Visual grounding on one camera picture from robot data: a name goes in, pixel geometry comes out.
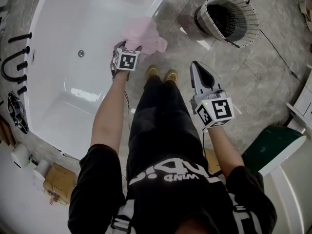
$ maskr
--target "yellow shoe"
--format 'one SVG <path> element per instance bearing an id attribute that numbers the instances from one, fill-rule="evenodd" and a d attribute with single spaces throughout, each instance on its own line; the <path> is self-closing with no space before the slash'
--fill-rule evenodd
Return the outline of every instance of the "yellow shoe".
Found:
<path id="1" fill-rule="evenodd" d="M 175 83 L 177 83 L 177 71 L 174 69 L 169 70 L 169 72 L 166 75 L 166 81 L 172 80 Z"/>
<path id="2" fill-rule="evenodd" d="M 146 78 L 149 79 L 151 76 L 158 76 L 158 70 L 155 65 L 149 66 L 147 70 Z"/>

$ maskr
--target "marble floor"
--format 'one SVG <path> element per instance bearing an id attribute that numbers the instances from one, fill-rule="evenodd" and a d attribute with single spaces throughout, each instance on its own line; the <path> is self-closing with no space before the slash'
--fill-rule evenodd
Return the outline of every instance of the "marble floor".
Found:
<path id="1" fill-rule="evenodd" d="M 1 41 L 2 59 L 25 46 L 25 42 L 14 46 L 6 43 L 12 36 L 28 33 L 31 17 L 38 3 L 38 0 L 34 0 L 32 9 L 32 1 L 14 0 Z M 311 62 L 312 34 L 304 25 L 298 1 L 300 0 L 251 0 L 251 5 L 257 12 L 262 31 L 290 68 L 302 78 L 305 64 Z M 203 2 L 204 0 L 167 0 L 157 18 L 158 30 L 168 41 L 167 51 L 147 58 L 140 66 L 140 72 L 131 74 L 126 88 L 130 108 L 135 109 L 139 102 L 145 84 L 145 71 L 150 64 L 159 67 L 161 77 L 169 69 L 176 69 L 179 73 L 178 87 L 202 136 L 201 122 L 193 116 L 188 102 L 194 94 L 189 66 L 193 60 L 201 61 L 220 75 L 228 96 L 233 100 L 236 118 L 225 125 L 225 129 L 233 144 L 243 153 L 266 126 L 280 122 L 288 115 L 286 103 L 293 98 L 299 81 L 291 76 L 262 33 L 253 44 L 242 49 L 201 33 L 194 24 L 193 15 Z M 6 99 L 10 90 L 16 92 L 17 85 L 0 78 L 0 96 Z M 9 121 L 6 103 L 0 108 L 0 112 Z M 130 132 L 126 108 L 124 116 L 119 158 L 125 174 Z M 77 161 L 62 157 L 56 149 L 34 134 L 24 135 L 13 126 L 12 130 L 16 139 L 24 143 L 36 158 L 57 162 L 75 173 L 79 172 Z M 206 148 L 212 148 L 208 134 L 205 134 L 205 138 Z"/>

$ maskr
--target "black-and-white marker cube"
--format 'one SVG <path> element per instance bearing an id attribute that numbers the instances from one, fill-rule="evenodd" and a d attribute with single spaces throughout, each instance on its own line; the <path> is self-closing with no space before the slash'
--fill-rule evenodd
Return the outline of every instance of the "black-and-white marker cube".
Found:
<path id="1" fill-rule="evenodd" d="M 116 49 L 114 64 L 117 69 L 134 71 L 140 58 L 140 51 L 129 49 Z"/>
<path id="2" fill-rule="evenodd" d="M 202 100 L 196 112 L 205 128 L 222 126 L 234 118 L 231 98 L 217 98 Z"/>

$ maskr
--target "pink towel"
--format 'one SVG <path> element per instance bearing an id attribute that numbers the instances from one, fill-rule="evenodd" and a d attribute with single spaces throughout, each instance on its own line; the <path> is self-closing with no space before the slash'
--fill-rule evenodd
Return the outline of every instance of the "pink towel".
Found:
<path id="1" fill-rule="evenodd" d="M 142 46 L 141 53 L 146 55 L 152 55 L 156 51 L 165 52 L 168 44 L 159 36 L 153 19 L 146 16 L 131 20 L 121 36 L 126 40 L 127 49 L 135 50 Z"/>

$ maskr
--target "glove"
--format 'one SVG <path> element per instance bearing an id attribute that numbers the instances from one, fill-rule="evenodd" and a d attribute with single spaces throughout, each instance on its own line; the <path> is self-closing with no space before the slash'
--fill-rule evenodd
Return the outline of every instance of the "glove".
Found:
<path id="1" fill-rule="evenodd" d="M 125 70 L 117 69 L 116 65 L 114 64 L 114 59 L 115 59 L 115 57 L 116 57 L 116 50 L 117 50 L 117 49 L 127 49 L 127 48 L 125 47 L 125 44 L 126 44 L 126 41 L 121 41 L 121 42 L 117 43 L 117 44 L 114 46 L 113 58 L 112 58 L 111 65 L 110 65 L 110 69 L 111 69 L 111 72 L 112 72 L 113 80 L 115 79 L 115 76 L 116 76 L 119 72 L 126 72 L 126 73 L 128 73 L 127 80 L 129 80 L 130 71 L 125 71 Z M 136 49 L 136 51 L 141 51 L 141 50 L 142 50 L 142 46 L 139 46 L 139 47 Z"/>

